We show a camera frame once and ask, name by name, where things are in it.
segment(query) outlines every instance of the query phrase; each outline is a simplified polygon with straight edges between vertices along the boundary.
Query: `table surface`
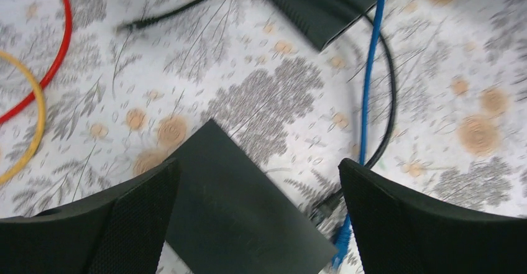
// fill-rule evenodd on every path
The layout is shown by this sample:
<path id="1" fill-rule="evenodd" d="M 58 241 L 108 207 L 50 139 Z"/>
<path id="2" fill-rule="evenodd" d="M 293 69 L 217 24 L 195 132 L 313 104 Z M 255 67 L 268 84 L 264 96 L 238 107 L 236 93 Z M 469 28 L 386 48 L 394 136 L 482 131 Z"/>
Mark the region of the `table surface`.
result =
<path id="1" fill-rule="evenodd" d="M 213 117 L 305 209 L 356 157 L 370 28 L 315 52 L 266 0 L 210 0 L 134 34 L 123 21 L 190 0 L 71 0 L 70 51 L 45 90 L 48 126 L 29 165 L 0 186 L 0 217 L 33 215 L 141 174 Z M 374 170 L 435 198 L 527 214 L 527 0 L 388 0 L 398 67 L 395 133 Z M 0 49 L 41 78 L 62 39 L 60 0 L 0 0 Z M 373 71 L 369 152 L 390 92 Z M 0 111 L 30 91 L 0 63 Z M 36 105 L 0 127 L 0 171 L 28 145 Z M 356 245 L 341 273 L 360 273 Z M 167 247 L 159 273 L 187 269 Z"/>

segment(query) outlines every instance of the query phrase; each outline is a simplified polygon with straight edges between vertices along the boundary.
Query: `black rectangular object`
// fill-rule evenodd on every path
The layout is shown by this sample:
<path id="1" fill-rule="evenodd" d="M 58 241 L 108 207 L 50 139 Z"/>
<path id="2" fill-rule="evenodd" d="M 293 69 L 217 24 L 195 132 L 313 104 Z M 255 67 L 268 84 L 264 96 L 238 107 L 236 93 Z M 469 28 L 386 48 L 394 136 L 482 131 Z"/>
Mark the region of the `black rectangular object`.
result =
<path id="1" fill-rule="evenodd" d="M 194 274 L 317 274 L 336 249 L 214 122 L 181 164 L 166 241 Z"/>
<path id="2" fill-rule="evenodd" d="M 291 20 L 313 46 L 322 51 L 337 39 L 359 15 L 335 0 L 271 0 Z M 377 0 L 350 0 L 367 9 Z"/>

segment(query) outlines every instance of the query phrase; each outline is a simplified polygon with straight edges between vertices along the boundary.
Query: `white tablecloth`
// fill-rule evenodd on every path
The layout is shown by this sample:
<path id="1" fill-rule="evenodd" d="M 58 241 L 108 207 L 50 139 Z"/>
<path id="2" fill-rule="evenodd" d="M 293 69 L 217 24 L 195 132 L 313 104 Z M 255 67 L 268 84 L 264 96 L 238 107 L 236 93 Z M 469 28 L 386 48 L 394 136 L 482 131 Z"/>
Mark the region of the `white tablecloth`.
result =
<path id="1" fill-rule="evenodd" d="M 71 0 L 75 31 L 45 90 L 47 131 L 29 166 L 0 186 L 0 217 L 33 215 L 138 175 L 210 117 L 300 209 L 337 186 L 337 164 L 358 152 L 367 24 L 317 53 L 266 0 L 210 0 L 143 32 L 114 33 L 188 1 Z M 527 214 L 527 0 L 388 0 L 385 15 L 399 107 L 374 170 L 460 206 Z M 60 0 L 0 0 L 0 49 L 39 78 L 62 26 Z M 370 153 L 388 117 L 378 56 Z M 13 70 L 0 63 L 2 112 L 30 91 Z M 0 127 L 0 171 L 25 150 L 36 115 L 33 104 Z M 186 271 L 165 248 L 158 272 Z M 341 273 L 361 271 L 352 242 Z"/>

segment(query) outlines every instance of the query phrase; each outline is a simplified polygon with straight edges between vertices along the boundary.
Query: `black cable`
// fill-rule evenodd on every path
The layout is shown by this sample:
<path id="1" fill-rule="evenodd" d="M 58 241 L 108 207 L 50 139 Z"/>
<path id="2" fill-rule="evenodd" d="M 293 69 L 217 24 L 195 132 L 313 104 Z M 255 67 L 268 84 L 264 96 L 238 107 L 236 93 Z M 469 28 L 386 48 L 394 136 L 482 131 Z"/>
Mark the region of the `black cable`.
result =
<path id="1" fill-rule="evenodd" d="M 126 24 L 119 26 L 117 29 L 118 30 L 144 29 L 146 27 L 150 27 L 158 22 L 163 21 L 164 19 L 168 19 L 173 16 L 176 16 L 177 14 L 185 10 L 188 10 L 189 8 L 203 1 L 206 1 L 206 0 L 194 0 L 194 1 L 189 2 L 188 4 L 183 5 L 182 7 L 179 7 L 178 9 L 164 13 L 160 16 L 150 17 L 150 18 L 126 23 Z M 337 1 L 342 2 L 343 4 L 347 5 L 356 14 L 360 14 L 361 16 L 364 16 L 366 20 L 370 24 L 373 25 L 373 20 L 367 15 L 367 12 L 365 9 L 362 9 L 359 5 L 349 0 L 337 0 Z M 390 90 L 392 94 L 392 102 L 390 105 L 390 114 L 388 117 L 386 132 L 383 136 L 383 139 L 381 140 L 381 143 L 376 149 L 375 153 L 372 155 L 372 158 L 370 158 L 370 160 L 368 160 L 368 162 L 365 165 L 368 169 L 371 169 L 379 161 L 380 157 L 382 156 L 384 151 L 386 151 L 386 148 L 388 147 L 388 144 L 390 143 L 390 137 L 392 136 L 393 129 L 395 127 L 395 116 L 396 116 L 396 109 L 397 109 L 397 96 L 396 96 L 397 86 L 396 86 L 396 78 L 395 78 L 395 67 L 393 66 L 392 52 L 390 50 L 390 47 L 387 44 L 386 38 L 384 37 L 382 33 L 380 34 L 380 41 L 384 48 L 386 61 L 388 63 L 388 69 L 390 70 Z M 342 189 L 339 189 L 337 192 L 330 195 L 324 201 L 321 201 L 318 205 L 314 207 L 314 209 L 311 212 L 310 218 L 314 222 L 315 225 L 320 224 L 325 218 L 328 218 L 332 214 L 332 212 L 339 205 L 342 195 L 343 195 Z"/>

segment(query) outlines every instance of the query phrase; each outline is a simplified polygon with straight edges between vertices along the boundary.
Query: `floral pattern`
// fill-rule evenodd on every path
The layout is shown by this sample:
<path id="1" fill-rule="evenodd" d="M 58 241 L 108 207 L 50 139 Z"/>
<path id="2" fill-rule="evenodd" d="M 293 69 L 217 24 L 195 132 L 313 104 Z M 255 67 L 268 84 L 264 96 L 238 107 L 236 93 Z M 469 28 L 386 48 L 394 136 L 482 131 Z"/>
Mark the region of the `floral pattern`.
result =
<path id="1" fill-rule="evenodd" d="M 213 117 L 308 212 L 338 188 L 359 151 L 370 29 L 359 22 L 322 53 L 267 0 L 210 0 L 159 26 L 117 35 L 123 21 L 190 0 L 71 0 L 70 51 L 45 90 L 44 140 L 0 186 L 0 217 L 31 216 L 158 165 Z M 60 0 L 0 0 L 0 49 L 42 78 L 62 39 Z M 471 209 L 527 215 L 527 0 L 388 0 L 398 115 L 374 170 Z M 382 52 L 369 106 L 371 155 L 388 118 Z M 30 89 L 0 62 L 0 111 Z M 0 171 L 34 134 L 36 106 L 0 127 Z M 344 207 L 320 227 L 331 235 Z M 188 269 L 165 248 L 158 274 Z M 362 273 L 355 242 L 341 273 Z"/>

